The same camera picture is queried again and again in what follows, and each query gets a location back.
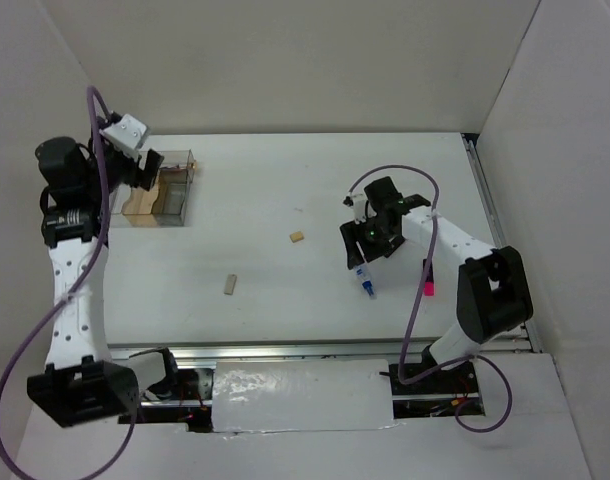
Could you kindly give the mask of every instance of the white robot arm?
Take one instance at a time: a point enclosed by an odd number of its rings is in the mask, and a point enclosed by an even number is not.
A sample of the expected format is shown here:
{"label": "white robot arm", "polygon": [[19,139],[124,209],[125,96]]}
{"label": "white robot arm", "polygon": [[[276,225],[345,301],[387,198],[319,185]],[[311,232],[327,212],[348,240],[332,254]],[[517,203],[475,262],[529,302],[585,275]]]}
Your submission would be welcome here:
{"label": "white robot arm", "polygon": [[344,203],[354,211],[354,221],[340,227],[349,269],[391,256],[405,240],[427,251],[436,215],[434,255],[458,276],[458,293],[456,322],[424,352],[429,366],[475,355],[494,336],[531,318],[525,271],[514,248],[496,249],[477,240],[432,211],[420,195],[404,198],[390,177],[372,182],[365,194]]}
{"label": "white robot arm", "polygon": [[[121,184],[149,190],[163,157],[150,150],[140,167],[138,150],[147,126],[116,113],[98,121],[109,191]],[[85,148],[67,137],[52,138],[36,149],[48,183],[41,196],[41,231],[50,249],[55,304],[70,295],[99,242],[101,196],[92,151],[91,144]],[[175,382],[177,367],[168,349],[140,352],[127,365],[112,363],[103,312],[108,253],[105,243],[85,283],[56,315],[45,372],[27,380],[29,397],[63,427],[133,413],[144,390]]]}
{"label": "white robot arm", "polygon": [[[434,255],[445,263],[450,271],[458,275],[461,265],[468,258],[484,258],[494,253],[494,247],[481,242],[467,234],[452,222],[436,212],[438,219],[438,237]],[[427,250],[432,237],[432,210],[430,207],[418,207],[403,216],[402,235]],[[481,343],[472,340],[455,322],[449,330],[429,348],[429,353],[436,363],[443,363],[465,355],[475,355],[481,349]]]}

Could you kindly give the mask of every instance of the wooden piece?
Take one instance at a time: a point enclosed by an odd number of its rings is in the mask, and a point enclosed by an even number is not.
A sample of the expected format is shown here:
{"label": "wooden piece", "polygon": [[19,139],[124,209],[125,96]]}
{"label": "wooden piece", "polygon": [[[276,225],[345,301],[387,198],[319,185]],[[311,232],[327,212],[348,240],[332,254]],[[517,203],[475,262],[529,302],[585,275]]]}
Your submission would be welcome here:
{"label": "wooden piece", "polygon": [[305,238],[305,235],[303,235],[303,232],[294,232],[289,236],[289,238],[292,241],[292,243],[296,243],[296,242],[300,242],[301,240],[303,240]]}
{"label": "wooden piece", "polygon": [[236,279],[238,277],[236,277],[236,275],[234,274],[230,274],[227,276],[227,280],[225,281],[225,290],[223,291],[223,293],[225,295],[233,295],[234,294],[234,287],[236,286]]}

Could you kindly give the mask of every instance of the purple cable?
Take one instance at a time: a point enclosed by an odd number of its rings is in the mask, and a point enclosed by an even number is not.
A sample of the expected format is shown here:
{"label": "purple cable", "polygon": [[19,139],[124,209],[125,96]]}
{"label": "purple cable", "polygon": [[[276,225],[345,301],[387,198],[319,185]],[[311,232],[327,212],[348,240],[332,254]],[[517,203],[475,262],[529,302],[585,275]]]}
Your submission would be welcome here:
{"label": "purple cable", "polygon": [[[81,285],[85,282],[87,277],[89,276],[90,272],[94,268],[94,265],[96,264],[96,260],[98,260],[98,256],[101,253],[103,244],[105,243],[105,240],[107,239],[107,232],[109,231],[109,223],[110,223],[109,186],[107,184],[107,171],[105,169],[105,156],[103,154],[103,145],[101,143],[101,134],[100,134],[100,130],[98,127],[98,121],[96,119],[96,108],[94,105],[94,98],[96,98],[96,100],[98,100],[98,103],[100,104],[101,109],[103,110],[103,113],[105,114],[106,118],[109,118],[110,113],[109,113],[109,110],[107,109],[107,106],[105,105],[105,102],[103,101],[103,97],[101,97],[101,94],[98,92],[98,90],[93,86],[87,87],[87,110],[89,112],[89,120],[92,125],[92,141],[94,143],[94,150],[96,152],[96,158],[97,158],[96,163],[98,165],[98,176],[100,178],[100,183],[101,183],[101,231],[98,235],[96,248],[94,249],[94,252],[92,253],[92,257],[90,258],[90,260],[88,262],[88,268],[86,268],[81,273],[80,277],[78,277],[76,282],[74,282],[74,285],[72,285],[72,288],[70,288],[68,291],[69,294],[76,293],[78,291],[78,289],[81,287]],[[69,299],[67,301],[60,300],[59,302],[57,302],[49,310],[49,312],[47,312],[45,314],[45,316],[41,319],[41,321],[38,322],[38,324],[29,333],[29,335],[27,335],[27,338],[25,338],[25,340],[23,340],[21,342],[21,344],[18,346],[18,348],[16,349],[16,351],[10,358],[9,363],[3,370],[3,373],[0,378],[0,408],[1,408],[1,398],[3,396],[3,389],[5,388],[5,385],[7,384],[7,380],[9,379],[9,376],[12,373],[12,370],[14,369],[14,367],[16,366],[16,363],[18,362],[19,358],[25,352],[25,350],[27,349],[29,344],[32,343],[34,338],[36,338],[36,335],[38,335],[38,332],[40,332],[50,322],[50,320],[52,320],[58,314],[58,312],[60,312],[63,309],[63,307],[65,307],[65,305],[68,302],[69,302]],[[132,438],[132,434],[134,433],[135,424],[136,424],[136,414],[134,413],[132,415],[132,421],[130,423],[129,430],[127,431],[127,435],[125,436],[123,443],[119,447],[118,451],[114,454],[114,456],[112,458],[110,458],[109,461],[105,465],[103,465],[101,468],[96,470],[94,473],[91,473],[91,474],[81,478],[80,480],[92,480],[92,479],[98,477],[99,475],[101,475],[102,473],[104,473],[105,471],[107,471],[112,465],[114,465],[116,463],[116,461],[125,451],[125,448],[127,447],[127,444],[129,443],[130,439]],[[11,472],[14,475],[16,475],[17,477],[19,477],[20,479],[36,480],[36,478],[32,477],[31,475],[29,475],[29,474],[25,473],[23,470],[21,470],[19,468],[19,466],[16,465],[16,463],[14,462],[14,459],[12,459],[12,457],[10,457],[9,453],[7,453],[7,450],[5,449],[5,445],[3,445],[3,440],[1,438],[1,432],[0,432],[0,457],[3,460],[3,462],[5,463],[5,465],[7,465],[7,468],[9,468],[11,470]]]}
{"label": "purple cable", "polygon": [[[381,167],[377,167],[377,168],[374,168],[374,169],[368,171],[367,173],[361,175],[361,177],[358,180],[356,180],[354,182],[354,184],[350,187],[350,189],[349,189],[350,195],[354,192],[354,189],[358,186],[358,184],[361,183],[363,180],[365,180],[370,175],[372,175],[376,172],[380,172],[381,170],[390,170],[390,169],[409,170],[409,171],[418,173],[418,174],[424,176],[425,178],[427,178],[431,182],[432,186],[434,187],[434,198],[432,200],[432,211],[433,212],[436,211],[436,206],[438,205],[438,197],[439,197],[439,193],[440,193],[440,189],[438,188],[438,183],[436,183],[436,180],[429,173],[421,170],[420,168],[410,167],[409,165],[383,165]],[[505,421],[508,419],[508,417],[512,411],[512,405],[514,403],[514,400],[513,400],[513,394],[512,394],[512,387],[509,384],[507,377],[501,371],[501,369],[498,368],[498,366],[494,362],[492,362],[489,358],[484,357],[482,355],[467,355],[464,357],[455,358],[453,360],[448,360],[447,362],[438,364],[428,370],[425,370],[422,373],[419,373],[418,375],[416,375],[412,378],[405,377],[405,359],[407,358],[407,350],[409,349],[409,344],[412,339],[412,330],[414,330],[414,324],[416,323],[416,318],[418,317],[418,311],[420,309],[421,301],[423,299],[423,286],[427,282],[429,270],[432,265],[432,259],[434,257],[434,250],[436,248],[437,238],[438,238],[438,218],[436,217],[436,215],[432,215],[432,236],[429,241],[429,248],[427,249],[427,261],[425,262],[425,266],[423,267],[423,273],[421,274],[421,280],[420,280],[420,282],[418,284],[418,288],[416,290],[416,297],[414,298],[414,306],[412,307],[412,313],[409,316],[409,321],[407,323],[407,330],[405,331],[405,336],[403,337],[403,344],[401,346],[401,354],[398,359],[398,381],[402,385],[412,385],[412,384],[432,375],[433,373],[435,373],[439,370],[442,370],[443,368],[445,368],[447,366],[466,362],[468,360],[473,360],[474,358],[480,358],[481,360],[486,362],[489,366],[491,366],[496,371],[496,373],[498,373],[498,375],[501,377],[501,380],[503,381],[503,384],[505,385],[505,389],[507,390],[507,407],[505,408],[505,412],[503,413],[503,416],[500,418],[500,420],[498,420],[495,424],[493,424],[489,427],[485,427],[485,428],[470,427],[469,425],[466,425],[465,423],[463,423],[463,421],[460,419],[460,413],[461,413],[463,407],[465,407],[466,405],[475,401],[474,399],[471,399],[471,400],[467,400],[458,405],[458,407],[456,408],[456,411],[454,412],[454,418],[456,419],[456,422],[461,427],[463,427],[465,430],[468,430],[470,432],[474,432],[474,433],[493,432],[494,430],[499,428],[501,425],[503,425],[505,423]]]}

